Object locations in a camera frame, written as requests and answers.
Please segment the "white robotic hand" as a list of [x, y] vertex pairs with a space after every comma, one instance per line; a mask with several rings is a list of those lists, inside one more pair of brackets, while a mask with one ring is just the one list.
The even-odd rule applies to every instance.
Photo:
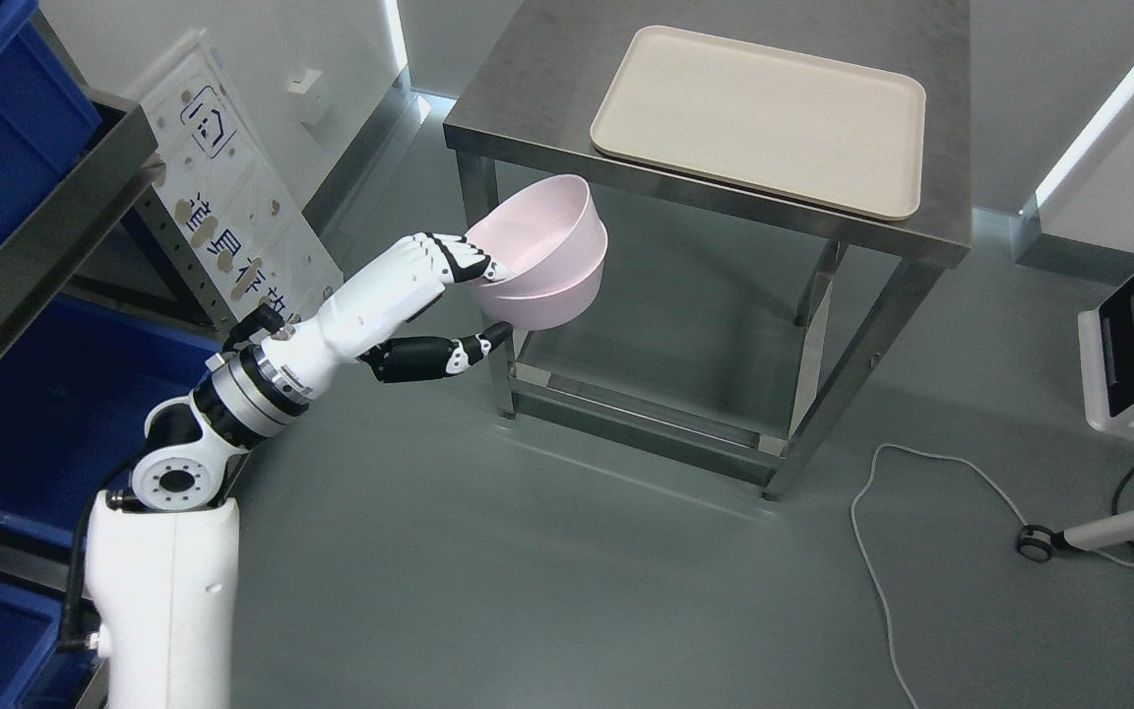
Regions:
[[513, 326], [498, 322], [459, 338], [387, 338], [445, 294], [446, 286], [507, 282], [514, 277], [516, 271], [507, 262], [464, 236], [405, 236], [346, 280], [314, 316], [295, 327], [284, 340], [284, 375], [297, 390], [325, 391], [335, 372], [357, 358], [382, 383], [460, 375], [508, 341]]

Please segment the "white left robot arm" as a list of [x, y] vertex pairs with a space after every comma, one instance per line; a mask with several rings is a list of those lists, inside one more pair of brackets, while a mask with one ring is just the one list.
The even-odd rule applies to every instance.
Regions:
[[401, 237], [301, 322], [260, 304], [191, 393], [149, 413], [129, 489], [98, 486], [77, 527], [83, 562], [69, 579], [91, 594], [99, 626], [75, 622], [60, 636], [64, 649], [103, 658], [109, 708], [230, 704], [240, 510], [226, 469], [301, 417], [346, 364], [369, 364], [383, 383], [475, 366], [509, 340], [509, 324], [458, 338], [400, 338], [397, 328], [449, 286], [516, 275], [464, 236]]

